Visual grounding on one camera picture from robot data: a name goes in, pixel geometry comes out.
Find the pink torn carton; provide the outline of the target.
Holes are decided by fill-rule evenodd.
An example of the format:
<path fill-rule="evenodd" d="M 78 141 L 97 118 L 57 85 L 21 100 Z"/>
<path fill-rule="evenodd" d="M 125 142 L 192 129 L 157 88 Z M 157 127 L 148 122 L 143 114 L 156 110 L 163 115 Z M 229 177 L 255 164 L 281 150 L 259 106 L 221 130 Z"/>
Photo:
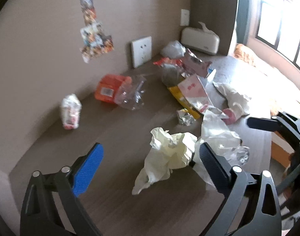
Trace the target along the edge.
<path fill-rule="evenodd" d="M 208 69 L 212 64 L 211 61 L 203 61 L 199 59 L 190 49 L 186 49 L 184 56 L 181 58 L 184 68 L 191 74 L 206 78 Z"/>

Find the cream paper tissue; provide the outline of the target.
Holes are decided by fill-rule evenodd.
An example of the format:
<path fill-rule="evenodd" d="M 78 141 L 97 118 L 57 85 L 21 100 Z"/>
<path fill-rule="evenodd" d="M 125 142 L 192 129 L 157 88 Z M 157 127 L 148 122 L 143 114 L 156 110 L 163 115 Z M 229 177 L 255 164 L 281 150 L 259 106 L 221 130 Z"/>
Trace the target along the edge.
<path fill-rule="evenodd" d="M 134 182 L 132 195 L 140 194 L 156 182 L 169 179 L 173 170 L 187 167 L 195 153 L 197 137 L 192 133 L 170 134 L 156 127 L 151 134 L 151 150 Z"/>

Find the black framed window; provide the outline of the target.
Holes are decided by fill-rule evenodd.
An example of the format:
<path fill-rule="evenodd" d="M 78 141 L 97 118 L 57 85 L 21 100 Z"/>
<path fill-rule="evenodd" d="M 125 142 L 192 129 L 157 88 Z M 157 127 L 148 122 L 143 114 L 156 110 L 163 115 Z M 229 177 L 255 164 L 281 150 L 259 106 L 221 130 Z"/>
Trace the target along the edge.
<path fill-rule="evenodd" d="M 300 70 L 300 0 L 259 0 L 256 39 Z"/>

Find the crumpled foil wrapper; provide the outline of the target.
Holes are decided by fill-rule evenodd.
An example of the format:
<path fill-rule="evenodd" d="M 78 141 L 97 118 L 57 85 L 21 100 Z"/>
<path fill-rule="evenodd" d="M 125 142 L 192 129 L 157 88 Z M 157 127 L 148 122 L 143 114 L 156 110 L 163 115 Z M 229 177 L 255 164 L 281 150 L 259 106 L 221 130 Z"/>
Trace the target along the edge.
<path fill-rule="evenodd" d="M 185 108 L 177 111 L 178 124 L 183 126 L 190 126 L 195 122 L 195 118 Z"/>

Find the white tissue box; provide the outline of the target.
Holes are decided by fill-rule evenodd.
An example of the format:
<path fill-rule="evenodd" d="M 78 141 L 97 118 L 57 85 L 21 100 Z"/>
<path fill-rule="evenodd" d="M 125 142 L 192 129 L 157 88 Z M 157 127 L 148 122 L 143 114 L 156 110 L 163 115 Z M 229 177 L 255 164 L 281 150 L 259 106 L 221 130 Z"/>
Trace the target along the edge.
<path fill-rule="evenodd" d="M 216 55 L 219 49 L 220 38 L 208 29 L 203 22 L 199 22 L 201 28 L 186 27 L 181 33 L 181 44 L 185 47 Z"/>

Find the yellow snack wrapper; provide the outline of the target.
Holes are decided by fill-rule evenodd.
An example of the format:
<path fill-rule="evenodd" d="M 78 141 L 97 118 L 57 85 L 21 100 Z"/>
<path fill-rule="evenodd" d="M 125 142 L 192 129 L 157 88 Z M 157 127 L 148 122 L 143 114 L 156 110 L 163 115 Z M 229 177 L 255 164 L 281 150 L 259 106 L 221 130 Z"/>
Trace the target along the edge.
<path fill-rule="evenodd" d="M 185 99 L 182 92 L 177 86 L 174 87 L 168 87 L 168 90 L 173 95 L 174 98 L 182 105 L 184 109 L 186 109 L 189 114 L 193 116 L 194 119 L 199 119 L 201 117 L 201 114 L 198 113 L 192 105 Z"/>

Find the white towel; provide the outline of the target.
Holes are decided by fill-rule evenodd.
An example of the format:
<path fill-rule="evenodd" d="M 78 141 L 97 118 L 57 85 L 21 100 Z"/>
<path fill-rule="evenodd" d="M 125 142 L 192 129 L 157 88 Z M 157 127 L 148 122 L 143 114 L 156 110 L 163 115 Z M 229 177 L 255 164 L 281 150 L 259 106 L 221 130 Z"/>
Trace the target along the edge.
<path fill-rule="evenodd" d="M 213 85 L 226 98 L 228 108 L 234 112 L 236 118 L 250 114 L 251 98 L 243 91 L 239 91 L 227 83 L 213 82 Z"/>

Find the orange plastic container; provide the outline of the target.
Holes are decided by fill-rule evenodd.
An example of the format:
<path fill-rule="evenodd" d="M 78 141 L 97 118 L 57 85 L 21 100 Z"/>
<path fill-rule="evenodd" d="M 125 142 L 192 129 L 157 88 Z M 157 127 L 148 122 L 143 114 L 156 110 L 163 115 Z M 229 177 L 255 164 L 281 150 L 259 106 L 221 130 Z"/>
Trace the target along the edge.
<path fill-rule="evenodd" d="M 107 74 L 97 85 L 94 97 L 96 100 L 115 104 L 115 95 L 125 83 L 132 83 L 132 78 L 130 76 Z"/>

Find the orange bed cover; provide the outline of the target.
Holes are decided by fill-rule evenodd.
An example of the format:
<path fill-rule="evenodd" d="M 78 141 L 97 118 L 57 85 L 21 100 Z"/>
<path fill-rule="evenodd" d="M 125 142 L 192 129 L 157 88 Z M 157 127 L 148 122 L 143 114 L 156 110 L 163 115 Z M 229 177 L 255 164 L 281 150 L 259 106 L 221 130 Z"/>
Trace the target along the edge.
<path fill-rule="evenodd" d="M 269 92 L 274 96 L 273 113 L 277 110 L 300 114 L 300 90 L 293 82 L 286 78 L 277 68 L 265 63 L 250 48 L 237 44 L 234 57 L 256 68 L 265 75 L 269 85 Z"/>

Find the pink white toothpaste tube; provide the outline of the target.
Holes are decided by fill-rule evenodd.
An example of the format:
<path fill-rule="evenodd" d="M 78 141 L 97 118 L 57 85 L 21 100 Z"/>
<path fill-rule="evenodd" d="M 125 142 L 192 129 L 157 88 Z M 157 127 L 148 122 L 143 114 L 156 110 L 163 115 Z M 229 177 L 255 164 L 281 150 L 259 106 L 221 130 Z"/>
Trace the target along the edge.
<path fill-rule="evenodd" d="M 211 102 L 199 76 L 193 74 L 178 84 L 184 99 L 199 113 L 205 114 L 207 111 L 218 115 L 226 124 L 236 121 L 236 116 L 232 109 L 220 110 Z"/>

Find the colourful wall sticker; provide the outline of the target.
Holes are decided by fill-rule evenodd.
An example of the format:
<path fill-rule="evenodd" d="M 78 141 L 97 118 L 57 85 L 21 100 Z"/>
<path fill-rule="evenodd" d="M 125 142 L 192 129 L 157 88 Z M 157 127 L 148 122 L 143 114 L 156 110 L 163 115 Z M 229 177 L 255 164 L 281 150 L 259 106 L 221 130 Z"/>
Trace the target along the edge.
<path fill-rule="evenodd" d="M 80 49 L 83 61 L 92 59 L 114 50 L 111 35 L 104 33 L 102 22 L 97 20 L 93 0 L 79 0 L 85 27 L 80 29 L 84 46 Z"/>

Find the crumpled clear plastic bag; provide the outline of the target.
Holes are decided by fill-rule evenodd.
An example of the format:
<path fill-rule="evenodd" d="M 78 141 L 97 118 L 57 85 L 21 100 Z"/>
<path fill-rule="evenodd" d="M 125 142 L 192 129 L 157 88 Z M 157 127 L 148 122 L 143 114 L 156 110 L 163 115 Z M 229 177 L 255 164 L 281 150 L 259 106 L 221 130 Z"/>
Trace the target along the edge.
<path fill-rule="evenodd" d="M 171 41 L 160 51 L 160 54 L 170 59 L 179 59 L 185 52 L 185 47 L 179 41 Z"/>

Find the clear crushed plastic bottle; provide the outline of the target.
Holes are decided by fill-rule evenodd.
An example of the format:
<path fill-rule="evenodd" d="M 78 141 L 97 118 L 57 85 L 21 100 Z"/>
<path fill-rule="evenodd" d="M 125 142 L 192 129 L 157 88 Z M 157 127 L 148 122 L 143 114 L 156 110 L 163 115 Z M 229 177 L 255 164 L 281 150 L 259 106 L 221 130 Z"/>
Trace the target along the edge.
<path fill-rule="evenodd" d="M 114 102 L 124 109 L 139 110 L 144 105 L 142 95 L 145 92 L 146 78 L 143 75 L 126 76 L 114 97 Z"/>

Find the white wall socket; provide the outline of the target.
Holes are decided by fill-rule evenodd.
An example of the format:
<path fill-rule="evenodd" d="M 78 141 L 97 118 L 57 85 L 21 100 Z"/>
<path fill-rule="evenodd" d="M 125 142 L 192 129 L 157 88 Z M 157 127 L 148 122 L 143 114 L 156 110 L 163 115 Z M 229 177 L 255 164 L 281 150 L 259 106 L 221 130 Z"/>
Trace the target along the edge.
<path fill-rule="evenodd" d="M 152 38 L 143 37 L 131 42 L 132 63 L 137 68 L 152 58 Z"/>

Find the clear plastic wrap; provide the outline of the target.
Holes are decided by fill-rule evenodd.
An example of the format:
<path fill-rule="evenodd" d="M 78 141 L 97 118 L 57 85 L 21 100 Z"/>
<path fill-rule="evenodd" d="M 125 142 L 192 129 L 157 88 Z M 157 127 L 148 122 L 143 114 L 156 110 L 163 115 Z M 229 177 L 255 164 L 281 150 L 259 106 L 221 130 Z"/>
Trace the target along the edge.
<path fill-rule="evenodd" d="M 241 167 L 249 161 L 249 148 L 242 145 L 240 136 L 228 128 L 223 118 L 223 114 L 208 109 L 203 116 L 201 137 L 195 143 L 193 170 L 211 186 L 214 186 L 212 179 L 199 157 L 201 144 L 207 143 L 216 155 L 225 157 L 231 166 Z"/>

